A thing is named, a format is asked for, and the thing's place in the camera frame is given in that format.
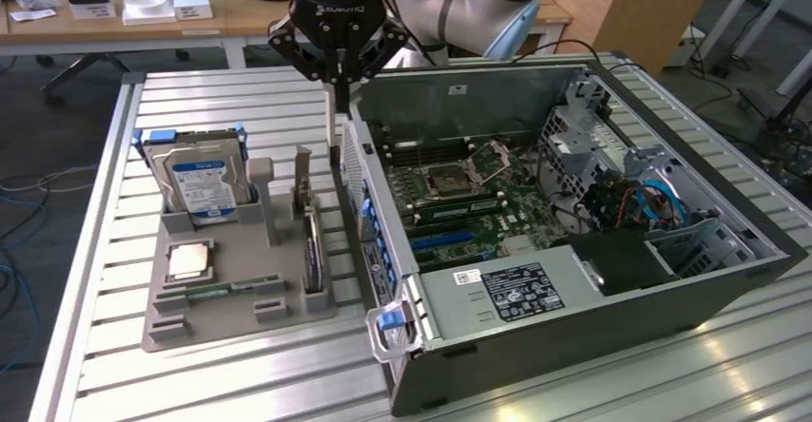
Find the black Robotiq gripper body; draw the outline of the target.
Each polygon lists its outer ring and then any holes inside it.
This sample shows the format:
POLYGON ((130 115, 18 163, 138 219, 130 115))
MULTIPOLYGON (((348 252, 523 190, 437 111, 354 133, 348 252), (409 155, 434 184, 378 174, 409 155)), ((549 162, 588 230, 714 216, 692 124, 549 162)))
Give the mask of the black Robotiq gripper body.
POLYGON ((320 50, 305 58, 321 81, 357 81, 384 58, 373 38, 386 22, 384 0, 293 0, 292 21, 320 50))

